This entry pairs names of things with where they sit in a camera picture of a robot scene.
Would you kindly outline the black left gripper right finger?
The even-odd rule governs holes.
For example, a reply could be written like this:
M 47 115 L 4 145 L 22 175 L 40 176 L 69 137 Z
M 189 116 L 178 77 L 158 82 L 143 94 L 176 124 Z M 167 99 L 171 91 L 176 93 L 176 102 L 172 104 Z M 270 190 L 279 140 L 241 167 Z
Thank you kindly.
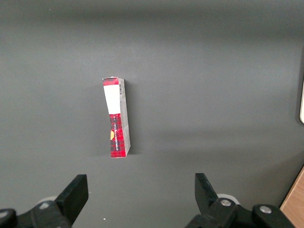
M 277 207 L 257 204 L 251 210 L 227 197 L 219 197 L 204 173 L 195 174 L 195 200 L 200 214 L 187 228 L 293 228 Z

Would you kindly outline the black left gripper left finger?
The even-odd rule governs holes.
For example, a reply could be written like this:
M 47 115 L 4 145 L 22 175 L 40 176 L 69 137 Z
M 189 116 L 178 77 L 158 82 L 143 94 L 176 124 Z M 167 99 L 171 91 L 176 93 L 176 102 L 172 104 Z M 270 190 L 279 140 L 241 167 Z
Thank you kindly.
M 0 210 L 2 228 L 71 228 L 89 197 L 87 175 L 77 175 L 54 199 L 44 200 L 17 215 L 15 209 Z

